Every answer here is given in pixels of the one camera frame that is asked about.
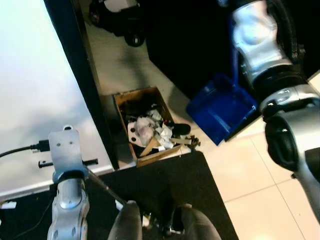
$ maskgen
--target metal rod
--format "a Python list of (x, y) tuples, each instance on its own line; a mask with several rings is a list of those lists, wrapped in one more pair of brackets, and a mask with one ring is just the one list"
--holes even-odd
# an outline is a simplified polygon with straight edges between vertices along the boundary
[(89, 170), (89, 177), (96, 182), (100, 187), (102, 187), (105, 191), (107, 191), (115, 200), (117, 200), (122, 205), (126, 205), (127, 201), (123, 200), (119, 197), (114, 191), (111, 190), (109, 186), (107, 186), (96, 174), (94, 174), (90, 169)]

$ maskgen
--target dustpan handle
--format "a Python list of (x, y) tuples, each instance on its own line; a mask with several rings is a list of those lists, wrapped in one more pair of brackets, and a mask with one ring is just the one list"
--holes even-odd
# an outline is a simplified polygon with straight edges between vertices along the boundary
[(234, 34), (234, 25), (232, 20), (232, 15), (228, 19), (229, 25), (229, 38), (230, 38), (230, 59), (231, 59), (231, 77), (232, 77), (232, 87), (234, 89), (238, 88), (238, 79), (239, 79), (239, 70), (238, 70), (238, 50), (233, 44), (233, 34)]

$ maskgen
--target metal bracket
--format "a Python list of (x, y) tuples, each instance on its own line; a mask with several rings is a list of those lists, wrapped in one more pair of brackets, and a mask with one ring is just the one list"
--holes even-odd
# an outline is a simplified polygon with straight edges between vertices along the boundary
[[(99, 164), (98, 159), (92, 159), (87, 161), (82, 161), (83, 165), (89, 166), (89, 165), (97, 165)], [(52, 161), (38, 161), (38, 167), (40, 169), (53, 166), (54, 163)]]
[(89, 176), (88, 169), (83, 165), (77, 130), (67, 126), (63, 131), (51, 132), (48, 139), (55, 170), (52, 176), (54, 183), (57, 183), (64, 173), (70, 171), (80, 171), (84, 178)]

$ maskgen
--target wheel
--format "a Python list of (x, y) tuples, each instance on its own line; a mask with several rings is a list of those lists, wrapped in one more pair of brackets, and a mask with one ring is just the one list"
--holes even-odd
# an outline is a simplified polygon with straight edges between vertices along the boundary
[(139, 47), (144, 43), (145, 36), (142, 33), (127, 33), (124, 39), (129, 46)]

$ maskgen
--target blue plastic dustpan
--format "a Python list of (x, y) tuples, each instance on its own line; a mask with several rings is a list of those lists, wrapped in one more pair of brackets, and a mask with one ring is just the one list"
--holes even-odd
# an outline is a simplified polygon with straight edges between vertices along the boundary
[(257, 102), (238, 84), (238, 51), (231, 44), (232, 78), (217, 73), (188, 104), (186, 111), (219, 145), (257, 109)]

